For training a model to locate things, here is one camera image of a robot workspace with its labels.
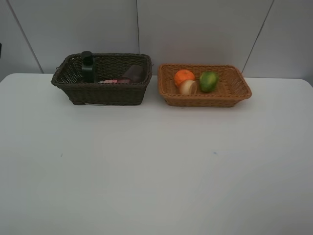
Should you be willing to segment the pink lotion bottle white cap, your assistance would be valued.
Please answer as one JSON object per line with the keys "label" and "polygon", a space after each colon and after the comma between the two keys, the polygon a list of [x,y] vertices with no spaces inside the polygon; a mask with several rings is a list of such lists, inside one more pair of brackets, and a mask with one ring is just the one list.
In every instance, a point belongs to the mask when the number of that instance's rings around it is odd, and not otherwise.
{"label": "pink lotion bottle white cap", "polygon": [[111,79],[111,80],[103,80],[99,81],[99,84],[117,84],[118,80],[117,79]]}

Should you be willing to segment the purple translucent plastic cup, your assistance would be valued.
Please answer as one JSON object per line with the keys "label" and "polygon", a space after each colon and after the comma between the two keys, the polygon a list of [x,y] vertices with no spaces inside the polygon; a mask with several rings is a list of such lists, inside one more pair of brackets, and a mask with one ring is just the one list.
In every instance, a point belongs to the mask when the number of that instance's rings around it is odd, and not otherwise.
{"label": "purple translucent plastic cup", "polygon": [[118,80],[118,83],[140,83],[143,80],[143,67],[132,65]]}

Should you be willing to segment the orange tangerine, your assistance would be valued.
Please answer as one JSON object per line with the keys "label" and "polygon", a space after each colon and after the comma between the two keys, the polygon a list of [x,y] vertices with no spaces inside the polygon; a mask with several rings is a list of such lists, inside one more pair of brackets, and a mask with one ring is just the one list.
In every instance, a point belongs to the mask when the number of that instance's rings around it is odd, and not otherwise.
{"label": "orange tangerine", "polygon": [[179,70],[174,76],[176,87],[179,87],[184,81],[195,80],[194,74],[189,70]]}

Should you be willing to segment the light orange wicker basket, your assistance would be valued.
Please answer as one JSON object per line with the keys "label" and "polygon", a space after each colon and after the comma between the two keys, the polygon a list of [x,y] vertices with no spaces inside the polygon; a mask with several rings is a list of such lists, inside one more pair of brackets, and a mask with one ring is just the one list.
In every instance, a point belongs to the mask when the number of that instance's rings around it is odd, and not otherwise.
{"label": "light orange wicker basket", "polygon": [[[196,82],[206,71],[215,72],[219,81],[209,93],[197,89],[195,94],[182,95],[175,86],[174,77],[179,70],[189,70]],[[186,107],[233,107],[248,99],[252,92],[241,72],[233,65],[164,63],[158,67],[158,91],[168,105]]]}

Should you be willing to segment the green lime fruit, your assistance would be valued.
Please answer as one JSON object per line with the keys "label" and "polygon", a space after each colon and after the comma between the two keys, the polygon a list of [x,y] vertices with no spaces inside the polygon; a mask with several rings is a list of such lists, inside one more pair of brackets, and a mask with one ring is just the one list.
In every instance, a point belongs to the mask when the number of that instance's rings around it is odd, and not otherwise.
{"label": "green lime fruit", "polygon": [[205,93],[212,92],[214,91],[218,81],[219,76],[215,72],[205,71],[199,78],[200,90]]}

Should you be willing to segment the red orange round bun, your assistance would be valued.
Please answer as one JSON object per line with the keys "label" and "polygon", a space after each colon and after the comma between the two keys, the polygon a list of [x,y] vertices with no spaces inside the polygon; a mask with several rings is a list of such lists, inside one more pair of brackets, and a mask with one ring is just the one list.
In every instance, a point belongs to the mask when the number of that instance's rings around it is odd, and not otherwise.
{"label": "red orange round bun", "polygon": [[179,86],[179,93],[182,95],[192,95],[197,93],[197,83],[194,80],[185,80]]}

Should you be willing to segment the dark brown wicker basket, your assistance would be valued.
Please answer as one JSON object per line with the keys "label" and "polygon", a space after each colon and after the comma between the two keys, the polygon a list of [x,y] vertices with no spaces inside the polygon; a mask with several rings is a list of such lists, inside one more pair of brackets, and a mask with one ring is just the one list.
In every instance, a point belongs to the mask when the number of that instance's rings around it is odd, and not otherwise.
{"label": "dark brown wicker basket", "polygon": [[[61,89],[75,105],[139,105],[152,77],[152,61],[146,54],[95,53],[95,77],[86,83],[82,75],[80,54],[65,58],[56,69],[51,83]],[[99,81],[119,79],[132,65],[143,67],[140,83],[99,84]]]}

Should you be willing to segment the dark green pump bottle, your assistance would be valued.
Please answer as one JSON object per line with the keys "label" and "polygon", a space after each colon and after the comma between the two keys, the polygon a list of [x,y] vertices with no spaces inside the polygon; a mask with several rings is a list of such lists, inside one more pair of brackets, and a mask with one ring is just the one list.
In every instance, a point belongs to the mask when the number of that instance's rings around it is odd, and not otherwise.
{"label": "dark green pump bottle", "polygon": [[82,75],[86,83],[93,83],[95,77],[95,61],[92,52],[83,51],[81,53],[82,59]]}

